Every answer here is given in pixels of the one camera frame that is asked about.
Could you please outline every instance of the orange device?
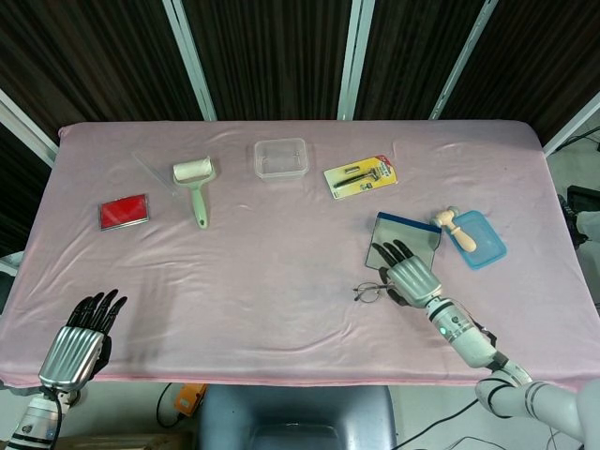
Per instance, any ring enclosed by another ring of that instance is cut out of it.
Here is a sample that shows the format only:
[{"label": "orange device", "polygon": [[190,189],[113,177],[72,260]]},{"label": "orange device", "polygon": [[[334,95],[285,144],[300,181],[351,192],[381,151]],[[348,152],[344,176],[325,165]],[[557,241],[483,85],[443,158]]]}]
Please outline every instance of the orange device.
[{"label": "orange device", "polygon": [[206,387],[208,387],[207,384],[193,383],[186,383],[181,386],[179,394],[177,394],[177,398],[175,399],[175,409],[181,414],[191,417],[196,408],[198,408],[198,405],[200,405],[206,392]]}]

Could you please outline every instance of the eyeglasses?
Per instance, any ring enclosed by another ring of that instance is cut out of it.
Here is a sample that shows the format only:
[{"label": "eyeglasses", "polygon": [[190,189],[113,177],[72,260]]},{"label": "eyeglasses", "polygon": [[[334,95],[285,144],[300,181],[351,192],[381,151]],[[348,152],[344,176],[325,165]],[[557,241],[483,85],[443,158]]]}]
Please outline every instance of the eyeglasses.
[{"label": "eyeglasses", "polygon": [[352,289],[355,292],[354,301],[357,302],[360,300],[363,303],[373,303],[377,301],[382,291],[385,291],[392,286],[393,285],[391,283],[379,284],[372,281],[361,283]]}]

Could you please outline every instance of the yellow packaging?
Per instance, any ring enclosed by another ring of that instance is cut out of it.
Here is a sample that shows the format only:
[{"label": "yellow packaging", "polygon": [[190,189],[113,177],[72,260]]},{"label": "yellow packaging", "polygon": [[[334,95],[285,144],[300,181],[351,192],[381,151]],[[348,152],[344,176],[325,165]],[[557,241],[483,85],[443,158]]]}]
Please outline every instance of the yellow packaging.
[{"label": "yellow packaging", "polygon": [[398,182],[392,163],[384,155],[361,159],[323,174],[336,200]]}]

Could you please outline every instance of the black cable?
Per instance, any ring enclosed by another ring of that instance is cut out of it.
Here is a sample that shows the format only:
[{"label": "black cable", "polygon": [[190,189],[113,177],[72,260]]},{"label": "black cable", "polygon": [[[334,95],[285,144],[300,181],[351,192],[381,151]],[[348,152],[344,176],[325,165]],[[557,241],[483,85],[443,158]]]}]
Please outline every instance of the black cable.
[{"label": "black cable", "polygon": [[50,450],[54,450],[56,447],[56,442],[58,441],[58,435],[60,434],[60,427],[63,425],[63,405],[60,403],[60,398],[58,398],[58,394],[56,394],[52,389],[41,386],[39,390],[48,396],[53,402],[56,404],[56,411],[58,413],[58,417],[56,418],[56,430],[54,431],[54,436],[52,437],[52,443],[50,444]]},{"label": "black cable", "polygon": [[567,145],[571,145],[572,143],[575,143],[581,139],[589,139],[590,141],[593,141],[595,143],[598,143],[600,145],[600,143],[598,141],[595,141],[594,139],[588,138],[588,136],[590,136],[591,134],[594,134],[596,131],[600,130],[600,127],[594,127],[588,131],[586,131],[583,134],[580,134],[578,136],[571,136],[569,139],[567,139],[565,142],[563,142],[561,145],[559,145],[558,147],[556,147],[556,150],[554,150],[554,153],[558,152],[559,150],[562,150],[564,147],[566,147]]},{"label": "black cable", "polygon": [[453,448],[457,447],[460,443],[462,443],[463,441],[466,441],[467,439],[473,439],[474,441],[479,441],[480,443],[488,443],[489,445],[493,445],[496,448],[500,448],[501,450],[506,450],[504,447],[502,447],[498,443],[486,441],[485,439],[475,438],[474,436],[465,436],[464,438],[460,438],[448,450],[452,450]]},{"label": "black cable", "polygon": [[404,441],[403,443],[399,443],[397,446],[395,446],[394,448],[392,448],[391,450],[398,450],[400,447],[403,447],[404,445],[406,445],[407,443],[411,443],[412,441],[414,441],[417,438],[420,438],[421,436],[423,436],[425,433],[427,433],[428,431],[430,431],[432,428],[438,426],[439,424],[442,424],[443,422],[447,422],[448,420],[452,420],[455,417],[459,417],[461,414],[463,414],[465,411],[467,411],[469,408],[471,408],[472,406],[474,406],[475,404],[477,404],[479,402],[479,400],[473,400],[471,403],[469,403],[467,406],[465,406],[462,410],[455,412],[452,415],[449,415],[448,417],[444,417],[444,419],[440,419],[437,422],[432,423],[429,427],[425,428],[423,431],[415,434],[414,436],[412,436],[410,439],[407,439],[406,441]]},{"label": "black cable", "polygon": [[177,414],[177,418],[175,419],[175,421],[169,425],[163,424],[162,421],[160,420],[160,413],[159,413],[160,402],[162,401],[162,398],[165,397],[165,394],[167,393],[167,389],[169,389],[172,384],[173,383],[170,382],[165,386],[165,388],[162,390],[162,394],[160,394],[160,397],[158,398],[158,402],[157,402],[157,422],[163,428],[173,428],[175,425],[177,425],[179,422],[181,422],[182,419],[185,417],[183,414],[179,413],[179,414]]}]

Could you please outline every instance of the robotic arm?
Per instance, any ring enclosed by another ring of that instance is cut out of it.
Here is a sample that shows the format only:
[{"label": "robotic arm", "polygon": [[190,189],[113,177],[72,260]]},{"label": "robotic arm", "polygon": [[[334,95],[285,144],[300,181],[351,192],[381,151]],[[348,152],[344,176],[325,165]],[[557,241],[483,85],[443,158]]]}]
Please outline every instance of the robotic arm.
[{"label": "robotic arm", "polygon": [[117,290],[83,299],[56,337],[39,371],[42,395],[32,398],[7,449],[54,449],[69,397],[109,362],[112,341],[109,332],[127,301]]},{"label": "robotic arm", "polygon": [[401,305],[424,308],[429,321],[471,368],[488,368],[475,393],[485,409],[501,418],[521,416],[539,420],[600,450],[600,380],[586,384],[577,394],[546,382],[533,382],[516,362],[490,343],[473,318],[450,298],[428,267],[398,240],[394,245],[373,244],[390,266],[380,269],[388,293]]}]

